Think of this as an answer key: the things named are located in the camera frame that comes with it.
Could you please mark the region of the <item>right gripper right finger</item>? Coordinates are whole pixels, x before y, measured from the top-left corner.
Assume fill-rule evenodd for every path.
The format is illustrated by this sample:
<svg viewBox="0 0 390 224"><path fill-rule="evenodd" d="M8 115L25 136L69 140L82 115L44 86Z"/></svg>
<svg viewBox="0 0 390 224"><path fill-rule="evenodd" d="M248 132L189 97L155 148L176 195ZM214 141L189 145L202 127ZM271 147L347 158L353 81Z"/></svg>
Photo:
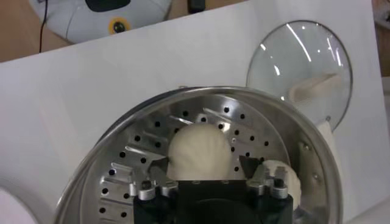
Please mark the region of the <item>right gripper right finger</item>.
<svg viewBox="0 0 390 224"><path fill-rule="evenodd" d="M276 199L288 197L288 187L285 183L286 169L277 166L274 175L264 166L262 159L239 156L239 163L247 178L248 189L257 196L270 195Z"/></svg>

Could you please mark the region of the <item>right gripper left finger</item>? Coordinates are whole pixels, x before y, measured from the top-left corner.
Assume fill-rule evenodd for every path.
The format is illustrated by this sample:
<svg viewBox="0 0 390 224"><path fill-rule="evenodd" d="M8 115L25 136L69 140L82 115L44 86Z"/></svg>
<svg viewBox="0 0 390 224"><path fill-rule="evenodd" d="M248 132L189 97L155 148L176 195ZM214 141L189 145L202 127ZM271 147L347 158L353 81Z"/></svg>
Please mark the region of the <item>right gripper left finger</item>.
<svg viewBox="0 0 390 224"><path fill-rule="evenodd" d="M167 157L154 159L146 164L147 159L141 159L141 167L133 167L129 176L129 195L141 201L150 201L158 195L166 198L175 196L179 183L167 176L169 159Z"/></svg>

